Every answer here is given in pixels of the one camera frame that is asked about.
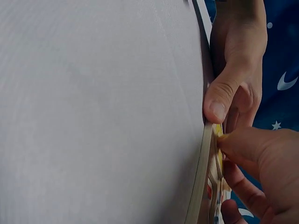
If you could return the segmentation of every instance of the star print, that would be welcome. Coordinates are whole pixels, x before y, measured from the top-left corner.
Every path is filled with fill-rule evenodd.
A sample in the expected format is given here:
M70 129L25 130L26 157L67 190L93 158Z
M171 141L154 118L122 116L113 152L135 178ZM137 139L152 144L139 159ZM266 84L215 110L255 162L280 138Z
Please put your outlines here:
M273 126L273 130L278 130L279 128L281 128L280 124L281 124L281 122L278 123L278 122L276 121L275 124L272 125L272 126Z

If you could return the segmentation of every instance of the white sheet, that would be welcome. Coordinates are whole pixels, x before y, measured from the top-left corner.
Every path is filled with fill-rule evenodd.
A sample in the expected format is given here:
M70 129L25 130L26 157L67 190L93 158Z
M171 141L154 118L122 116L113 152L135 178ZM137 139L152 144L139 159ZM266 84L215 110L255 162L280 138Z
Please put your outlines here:
M0 223L182 224L203 134L191 2L0 1Z

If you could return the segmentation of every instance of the yellow sticker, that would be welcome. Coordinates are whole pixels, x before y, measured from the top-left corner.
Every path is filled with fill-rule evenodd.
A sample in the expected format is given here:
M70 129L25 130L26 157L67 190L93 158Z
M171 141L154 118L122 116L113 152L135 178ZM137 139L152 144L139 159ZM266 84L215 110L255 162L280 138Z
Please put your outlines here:
M214 125L214 133L220 137L223 135L223 130L222 130L222 126L219 125L219 124L215 124ZM219 150L218 151L218 157L219 157L219 162L220 162L220 167L221 167L221 171L223 171L223 165L222 165L222 160L223 160L223 157L222 157L222 152Z

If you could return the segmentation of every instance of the blue fabric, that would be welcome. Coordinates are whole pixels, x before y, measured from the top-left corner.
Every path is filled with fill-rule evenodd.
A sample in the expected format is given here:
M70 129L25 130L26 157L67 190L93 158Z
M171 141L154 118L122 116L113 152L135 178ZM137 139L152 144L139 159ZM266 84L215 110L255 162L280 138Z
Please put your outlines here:
M215 1L205 0L211 18L216 14ZM263 58L263 97L253 126L299 131L299 0L264 0L267 14L268 45ZM282 76L285 78L278 85ZM258 188L261 185L245 173ZM232 193L239 208L242 202ZM258 218L244 216L249 224Z

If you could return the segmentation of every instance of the hand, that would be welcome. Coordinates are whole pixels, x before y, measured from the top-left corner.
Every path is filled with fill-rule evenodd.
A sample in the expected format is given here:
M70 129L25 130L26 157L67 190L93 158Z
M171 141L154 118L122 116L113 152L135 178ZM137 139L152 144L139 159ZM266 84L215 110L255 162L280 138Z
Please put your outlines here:
M262 59L267 45L263 0L216 2L211 51L217 78L209 86L204 113L225 131L252 126L262 98Z
M228 185L261 224L299 223L299 133L255 128L239 129L219 139ZM260 181L255 187L236 166ZM225 224L246 223L234 201L221 208Z

